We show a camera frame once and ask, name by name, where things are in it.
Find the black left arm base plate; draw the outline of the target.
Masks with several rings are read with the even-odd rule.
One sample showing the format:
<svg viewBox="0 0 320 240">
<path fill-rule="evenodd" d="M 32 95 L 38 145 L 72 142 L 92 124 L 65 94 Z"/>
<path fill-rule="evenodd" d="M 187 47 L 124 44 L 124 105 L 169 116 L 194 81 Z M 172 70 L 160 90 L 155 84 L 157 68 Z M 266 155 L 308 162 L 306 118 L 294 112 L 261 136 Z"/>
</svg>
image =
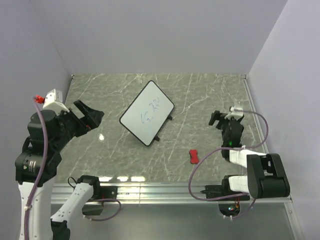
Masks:
<svg viewBox="0 0 320 240">
<path fill-rule="evenodd" d="M 116 199 L 118 194 L 118 187 L 111 186 L 101 186 L 99 191 L 98 199 Z"/>
</svg>

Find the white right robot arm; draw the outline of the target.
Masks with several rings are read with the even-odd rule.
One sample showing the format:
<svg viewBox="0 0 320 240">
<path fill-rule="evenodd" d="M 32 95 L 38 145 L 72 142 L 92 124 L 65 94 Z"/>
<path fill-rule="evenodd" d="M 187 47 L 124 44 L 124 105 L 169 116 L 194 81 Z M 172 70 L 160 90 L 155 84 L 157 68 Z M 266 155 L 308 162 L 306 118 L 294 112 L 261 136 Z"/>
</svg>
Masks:
<svg viewBox="0 0 320 240">
<path fill-rule="evenodd" d="M 252 151 L 241 143 L 243 118 L 243 113 L 216 110 L 208 123 L 212 126 L 217 122 L 216 128 L 221 131 L 222 158 L 246 169 L 246 175 L 223 178 L 222 197 L 226 200 L 232 200 L 238 194 L 247 194 L 254 199 L 288 197 L 291 189 L 280 155 Z"/>
</svg>

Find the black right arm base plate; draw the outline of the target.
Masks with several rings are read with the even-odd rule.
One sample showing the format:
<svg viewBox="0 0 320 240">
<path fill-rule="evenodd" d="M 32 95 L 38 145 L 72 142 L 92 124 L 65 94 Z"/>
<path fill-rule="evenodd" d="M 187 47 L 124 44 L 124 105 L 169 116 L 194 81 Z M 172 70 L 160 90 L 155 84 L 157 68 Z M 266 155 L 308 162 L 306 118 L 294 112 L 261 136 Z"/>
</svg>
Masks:
<svg viewBox="0 0 320 240">
<path fill-rule="evenodd" d="M 222 185 L 206 185 L 204 187 L 204 194 L 207 200 L 225 196 Z"/>
</svg>

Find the small white whiteboard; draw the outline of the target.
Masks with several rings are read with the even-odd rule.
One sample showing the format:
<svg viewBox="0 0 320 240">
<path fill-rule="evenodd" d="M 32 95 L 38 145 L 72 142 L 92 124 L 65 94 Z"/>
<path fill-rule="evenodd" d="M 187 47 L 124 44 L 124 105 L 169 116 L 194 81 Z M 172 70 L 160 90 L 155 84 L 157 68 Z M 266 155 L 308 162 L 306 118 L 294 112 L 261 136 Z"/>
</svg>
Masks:
<svg viewBox="0 0 320 240">
<path fill-rule="evenodd" d="M 119 123 L 143 145 L 159 141 L 158 132 L 172 119 L 174 103 L 150 80 L 119 118 Z"/>
</svg>

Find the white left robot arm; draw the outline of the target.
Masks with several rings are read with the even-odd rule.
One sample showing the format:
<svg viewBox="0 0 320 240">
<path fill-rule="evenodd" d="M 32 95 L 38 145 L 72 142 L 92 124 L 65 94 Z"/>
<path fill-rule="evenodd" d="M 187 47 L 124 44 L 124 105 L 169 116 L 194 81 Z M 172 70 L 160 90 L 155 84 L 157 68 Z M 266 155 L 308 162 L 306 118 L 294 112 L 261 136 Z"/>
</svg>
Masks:
<svg viewBox="0 0 320 240">
<path fill-rule="evenodd" d="M 51 215 L 52 191 L 61 151 L 74 137 L 81 137 L 98 128 L 105 115 L 81 100 L 74 105 L 83 114 L 78 118 L 71 109 L 56 113 L 37 110 L 27 125 L 29 136 L 15 161 L 15 180 L 21 199 L 21 240 L 68 240 L 71 221 L 82 213 L 88 201 L 101 196 L 99 178 L 83 175 L 73 193 L 57 213 Z"/>
</svg>

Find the red bone-shaped eraser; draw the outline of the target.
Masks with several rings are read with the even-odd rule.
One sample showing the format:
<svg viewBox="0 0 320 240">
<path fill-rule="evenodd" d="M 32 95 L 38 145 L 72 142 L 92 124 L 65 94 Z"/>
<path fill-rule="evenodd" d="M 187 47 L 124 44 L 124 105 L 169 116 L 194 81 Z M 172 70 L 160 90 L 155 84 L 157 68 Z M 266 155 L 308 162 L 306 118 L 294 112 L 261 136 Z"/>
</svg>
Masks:
<svg viewBox="0 0 320 240">
<path fill-rule="evenodd" d="M 196 149 L 191 149 L 189 151 L 189 156 L 190 156 L 190 163 L 192 165 L 196 165 L 200 162 L 199 157 L 198 157 L 198 151 Z"/>
</svg>

